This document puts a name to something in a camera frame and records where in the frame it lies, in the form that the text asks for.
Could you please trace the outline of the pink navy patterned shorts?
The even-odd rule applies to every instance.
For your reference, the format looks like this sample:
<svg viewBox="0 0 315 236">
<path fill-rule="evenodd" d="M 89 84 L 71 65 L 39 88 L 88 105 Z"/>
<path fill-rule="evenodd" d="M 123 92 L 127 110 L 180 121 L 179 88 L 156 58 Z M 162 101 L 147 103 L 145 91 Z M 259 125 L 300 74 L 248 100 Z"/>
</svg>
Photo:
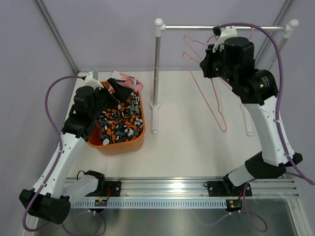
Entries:
<svg viewBox="0 0 315 236">
<path fill-rule="evenodd" d="M 114 79 L 114 81 L 119 85 L 133 89 L 135 92 L 141 92 L 144 87 L 143 84 L 136 78 L 115 70 L 111 72 L 110 78 Z"/>
</svg>

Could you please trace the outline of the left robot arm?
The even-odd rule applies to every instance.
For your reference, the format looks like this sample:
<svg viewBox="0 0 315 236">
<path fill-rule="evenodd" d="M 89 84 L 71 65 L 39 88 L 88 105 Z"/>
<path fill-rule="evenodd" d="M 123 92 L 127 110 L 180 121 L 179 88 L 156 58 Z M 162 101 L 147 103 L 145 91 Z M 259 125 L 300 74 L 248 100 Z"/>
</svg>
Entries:
<svg viewBox="0 0 315 236">
<path fill-rule="evenodd" d="M 64 187 L 67 175 L 84 145 L 96 129 L 96 121 L 108 108 L 126 103 L 133 89 L 109 81 L 110 91 L 98 80 L 78 88 L 73 98 L 69 116 L 61 131 L 57 132 L 59 144 L 49 164 L 32 189 L 24 189 L 19 199 L 31 215 L 57 225 L 67 218 L 70 208 L 84 196 L 100 196 L 109 193 L 105 176 L 87 171 L 82 178 Z"/>
</svg>

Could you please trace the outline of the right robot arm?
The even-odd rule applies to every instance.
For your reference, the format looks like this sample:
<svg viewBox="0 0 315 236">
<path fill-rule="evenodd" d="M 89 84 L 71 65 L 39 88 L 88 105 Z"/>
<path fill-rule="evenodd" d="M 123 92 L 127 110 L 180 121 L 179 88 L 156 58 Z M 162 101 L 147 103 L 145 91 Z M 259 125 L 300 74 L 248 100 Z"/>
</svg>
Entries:
<svg viewBox="0 0 315 236">
<path fill-rule="evenodd" d="M 256 128 L 261 151 L 243 165 L 223 177 L 222 189 L 230 196 L 238 195 L 252 179 L 273 179 L 286 173 L 287 167 L 303 160 L 289 145 L 288 138 L 280 138 L 276 116 L 279 97 L 273 74 L 254 66 L 254 44 L 245 37 L 232 37 L 219 44 L 208 45 L 200 63 L 205 78 L 220 77 L 234 94 L 240 97 Z"/>
</svg>

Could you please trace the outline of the black orange patterned shorts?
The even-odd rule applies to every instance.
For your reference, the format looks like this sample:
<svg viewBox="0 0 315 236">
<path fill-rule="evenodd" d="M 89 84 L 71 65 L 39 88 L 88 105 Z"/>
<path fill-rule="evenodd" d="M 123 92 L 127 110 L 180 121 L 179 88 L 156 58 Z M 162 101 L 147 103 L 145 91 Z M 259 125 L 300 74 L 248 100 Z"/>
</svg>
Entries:
<svg viewBox="0 0 315 236">
<path fill-rule="evenodd" d="M 103 111 L 97 124 L 103 145 L 129 142 L 138 138 L 144 128 L 140 93 L 133 92 L 126 103 Z"/>
</svg>

